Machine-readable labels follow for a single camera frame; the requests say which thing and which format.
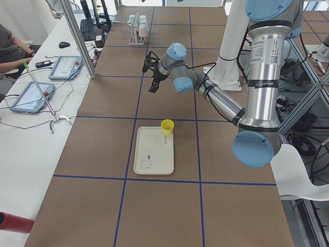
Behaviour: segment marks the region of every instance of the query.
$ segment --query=computer mouse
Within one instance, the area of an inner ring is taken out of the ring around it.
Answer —
[[[65,48],[65,47],[68,47],[70,45],[71,45],[70,43],[62,41],[61,43],[59,43],[58,47],[59,48]]]

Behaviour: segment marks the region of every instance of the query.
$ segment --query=white desk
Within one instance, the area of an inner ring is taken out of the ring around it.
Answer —
[[[78,23],[84,15],[76,16]],[[58,44],[67,41],[70,47],[59,49]],[[79,55],[77,46],[69,31],[65,18],[62,18],[49,37],[46,39],[38,53],[29,64],[35,69],[35,63],[48,60],[44,56]],[[50,81],[50,70],[33,72],[37,81]],[[89,84],[87,69],[81,68],[78,76],[71,82],[74,91],[64,104],[59,115],[68,117],[76,116]],[[9,94],[19,94],[26,84],[31,81],[29,75],[17,80]],[[63,81],[52,81],[57,88]],[[50,100],[54,110],[60,108],[65,97],[71,91],[71,86],[66,82],[60,87]],[[9,105],[14,99],[7,99]],[[6,107],[2,101],[0,108]],[[50,112],[37,115],[13,113],[9,109],[0,110],[2,122],[21,127],[28,127],[52,120]],[[60,121],[53,125],[54,134],[51,134],[49,123],[28,130],[17,129],[0,124],[0,211],[10,214],[35,219],[41,206],[43,197],[62,153],[63,147],[71,130],[71,125]],[[22,247],[28,234],[0,231],[0,246]]]

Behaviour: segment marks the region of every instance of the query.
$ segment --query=blue joint cap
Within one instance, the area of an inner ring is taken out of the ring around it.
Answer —
[[[167,54],[172,59],[183,60],[187,55],[185,46],[180,43],[172,43],[167,49]]]
[[[193,88],[193,82],[188,77],[178,77],[173,81],[176,92],[186,93]]]
[[[271,142],[255,131],[242,131],[236,135],[233,144],[235,157],[244,165],[262,167],[267,165],[274,156]]]
[[[254,22],[270,21],[284,12],[293,0],[247,0],[246,14]]]
[[[290,39],[296,38],[300,35],[301,31],[302,31],[302,27],[296,28],[293,31],[291,31],[291,33],[288,34],[285,39],[290,40]]]

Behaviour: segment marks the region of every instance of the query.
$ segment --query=black keyboard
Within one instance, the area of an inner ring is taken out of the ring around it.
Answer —
[[[83,41],[91,41],[95,39],[94,35],[94,19],[82,19],[80,22],[80,31]]]

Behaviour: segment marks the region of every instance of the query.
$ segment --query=red cup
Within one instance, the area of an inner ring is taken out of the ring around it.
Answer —
[[[0,230],[16,233],[30,233],[33,224],[34,220],[0,212]]]

